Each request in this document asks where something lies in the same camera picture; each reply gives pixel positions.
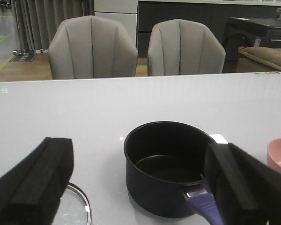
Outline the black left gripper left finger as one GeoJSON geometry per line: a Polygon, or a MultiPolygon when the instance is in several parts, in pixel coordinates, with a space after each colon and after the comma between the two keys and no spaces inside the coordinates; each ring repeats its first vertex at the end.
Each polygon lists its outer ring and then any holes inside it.
{"type": "Polygon", "coordinates": [[[45,138],[0,177],[0,225],[50,225],[73,169],[72,140],[45,138]]]}

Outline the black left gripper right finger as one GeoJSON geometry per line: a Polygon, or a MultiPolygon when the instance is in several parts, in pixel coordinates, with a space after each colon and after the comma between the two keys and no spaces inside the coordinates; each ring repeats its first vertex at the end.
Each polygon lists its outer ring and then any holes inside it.
{"type": "Polygon", "coordinates": [[[204,175],[226,225],[281,225],[281,174],[232,143],[208,145],[204,175]]]}

